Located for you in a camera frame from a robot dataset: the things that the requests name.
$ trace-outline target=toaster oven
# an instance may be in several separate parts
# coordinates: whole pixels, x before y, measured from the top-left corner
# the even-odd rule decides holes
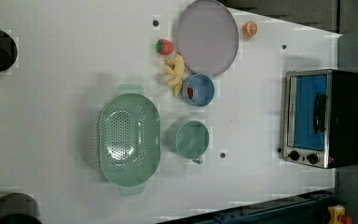
[[[283,159],[324,169],[358,164],[358,74],[287,73]]]

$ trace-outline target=screw hole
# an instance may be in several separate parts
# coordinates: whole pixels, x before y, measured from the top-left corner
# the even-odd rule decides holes
[[[154,25],[154,26],[158,26],[158,25],[159,25],[159,22],[156,21],[156,20],[153,20],[153,25]]]

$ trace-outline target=mug handle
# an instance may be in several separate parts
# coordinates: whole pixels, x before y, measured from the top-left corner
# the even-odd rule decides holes
[[[145,90],[139,84],[122,84],[118,88],[118,95],[125,94],[125,93],[138,93],[141,95],[145,95]]]
[[[145,191],[146,183],[142,183],[140,185],[134,187],[121,187],[120,186],[120,195],[124,197],[141,194]]]
[[[195,163],[197,163],[197,164],[201,164],[201,163],[203,163],[203,159],[202,159],[202,157],[198,157],[197,159],[195,159],[195,160],[192,160],[193,162],[195,162]]]

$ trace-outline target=toaster oven handle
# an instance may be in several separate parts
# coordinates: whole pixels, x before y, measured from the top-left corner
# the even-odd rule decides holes
[[[323,133],[325,130],[326,95],[316,94],[313,105],[313,131]]]

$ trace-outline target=toaster oven door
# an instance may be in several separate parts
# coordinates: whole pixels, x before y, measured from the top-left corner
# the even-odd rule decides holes
[[[324,150],[327,75],[290,79],[288,146]]]

